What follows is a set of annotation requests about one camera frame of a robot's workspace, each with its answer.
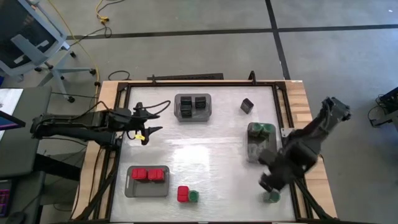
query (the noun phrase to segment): green block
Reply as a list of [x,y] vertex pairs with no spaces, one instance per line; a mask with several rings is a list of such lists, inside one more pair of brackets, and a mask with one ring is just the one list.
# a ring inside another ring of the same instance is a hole
[[196,190],[190,190],[188,197],[189,197],[189,201],[190,202],[198,202],[198,200],[199,200],[199,192],[197,192]]

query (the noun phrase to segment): tray with black cubes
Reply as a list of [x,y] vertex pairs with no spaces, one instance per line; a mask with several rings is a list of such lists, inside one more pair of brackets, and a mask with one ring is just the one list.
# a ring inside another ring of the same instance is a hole
[[211,96],[207,93],[177,94],[174,115],[180,122],[204,122],[211,116]]

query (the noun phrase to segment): yellow cable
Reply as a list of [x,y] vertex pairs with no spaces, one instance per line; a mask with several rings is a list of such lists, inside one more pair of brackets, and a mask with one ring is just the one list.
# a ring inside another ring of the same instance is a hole
[[105,23],[109,21],[109,17],[108,17],[108,16],[101,16],[101,15],[98,13],[98,7],[101,5],[101,3],[102,3],[103,1],[104,1],[104,0],[100,0],[99,3],[97,4],[97,6],[95,7],[95,13],[97,13],[97,16],[99,17],[101,23],[105,25]]
[[[96,76],[97,76],[97,82],[100,81],[100,70],[98,69],[97,64],[95,64],[95,61],[93,60],[93,58],[91,57],[91,55],[86,51],[86,49],[80,44],[80,42],[76,39],[76,37],[73,35],[72,30],[69,28],[67,22],[65,21],[65,19],[62,17],[61,13],[58,11],[58,9],[54,6],[54,4],[52,4],[52,0],[48,0],[49,3],[51,4],[51,6],[55,9],[55,11],[57,12],[57,14],[61,17],[63,23],[65,24],[65,26],[68,28],[70,35],[73,37],[73,40],[76,41],[76,43],[81,47],[81,49],[83,49],[83,51],[87,54],[87,56],[90,58],[92,64],[95,67],[96,70]],[[95,86],[95,96],[98,94],[98,86]]]

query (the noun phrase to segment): black bracket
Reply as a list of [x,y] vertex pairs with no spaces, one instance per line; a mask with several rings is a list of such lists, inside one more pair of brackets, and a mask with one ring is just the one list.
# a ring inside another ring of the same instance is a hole
[[119,82],[118,83],[118,92],[123,91],[127,88],[129,84],[126,82]]
[[154,86],[156,86],[156,78],[155,78],[155,75],[152,75],[152,85],[154,85]]
[[254,71],[250,72],[248,80],[252,80],[252,85],[257,85],[256,74],[254,73]]

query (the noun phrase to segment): wooden table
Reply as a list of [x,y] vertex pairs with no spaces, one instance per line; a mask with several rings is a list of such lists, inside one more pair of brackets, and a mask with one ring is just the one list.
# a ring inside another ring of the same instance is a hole
[[[252,82],[251,80],[180,80],[178,82]],[[289,98],[290,110],[293,117],[294,128],[303,128],[310,121],[312,121],[312,116],[310,112],[310,107],[308,105],[307,95],[305,93],[304,84],[302,81],[283,81],[283,80],[266,80],[267,82],[285,82],[287,95]],[[99,94],[99,101],[103,101],[108,107],[112,108],[115,105],[116,93],[118,84],[120,82],[129,82],[129,83],[150,83],[152,81],[106,81],[103,82],[101,93]],[[287,125],[287,116],[286,109],[284,106],[284,101],[282,97],[282,93],[279,94],[279,102],[280,108],[282,110],[282,117],[284,126]],[[121,97],[119,104],[122,105],[124,103],[124,96]],[[99,105],[97,110],[104,110],[103,105]],[[73,218],[79,216],[79,214],[83,211],[83,209],[88,205],[90,199],[90,190],[91,190],[91,182],[94,176],[94,185],[92,187],[91,198],[95,195],[98,189],[98,185],[100,182],[101,170],[104,162],[104,152],[99,154],[98,162],[95,167],[95,160],[100,150],[99,145],[95,142],[89,142],[85,160],[83,163],[83,167],[81,170],[80,177],[80,192],[79,198],[75,199],[76,210],[73,214]],[[109,169],[112,167],[113,159],[109,162]],[[331,216],[336,217],[335,205],[333,203],[333,199],[331,197],[328,177],[326,175],[325,166],[323,164],[323,159],[319,157],[317,165],[305,176],[307,180],[307,187],[311,194],[315,197],[317,202],[323,207],[323,209]],[[99,218],[105,218],[106,211],[106,203],[108,201],[109,188],[105,192],[101,208],[99,210]],[[298,204],[300,208],[300,214],[302,217],[306,217],[305,206],[303,202],[303,197],[297,188],[297,197]]]

